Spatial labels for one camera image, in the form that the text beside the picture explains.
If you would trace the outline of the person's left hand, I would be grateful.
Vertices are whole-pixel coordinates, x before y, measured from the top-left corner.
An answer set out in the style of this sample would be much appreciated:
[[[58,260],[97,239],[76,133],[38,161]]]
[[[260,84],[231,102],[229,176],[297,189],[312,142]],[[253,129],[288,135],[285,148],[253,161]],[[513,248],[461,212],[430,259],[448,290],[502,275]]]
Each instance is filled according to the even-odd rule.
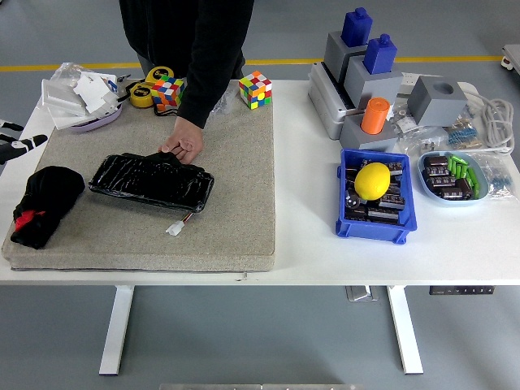
[[[180,163],[191,164],[203,148],[202,129],[177,117],[171,135],[158,147],[158,151],[174,154]]]

